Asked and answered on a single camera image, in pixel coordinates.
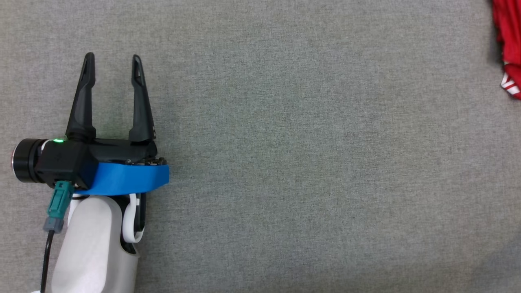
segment red fabric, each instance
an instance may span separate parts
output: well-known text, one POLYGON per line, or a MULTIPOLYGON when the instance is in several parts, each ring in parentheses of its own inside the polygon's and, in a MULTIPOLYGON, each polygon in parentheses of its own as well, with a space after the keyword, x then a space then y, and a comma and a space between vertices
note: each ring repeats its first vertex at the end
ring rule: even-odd
POLYGON ((521 100, 521 0, 493 0, 493 15, 505 61, 501 86, 521 100))

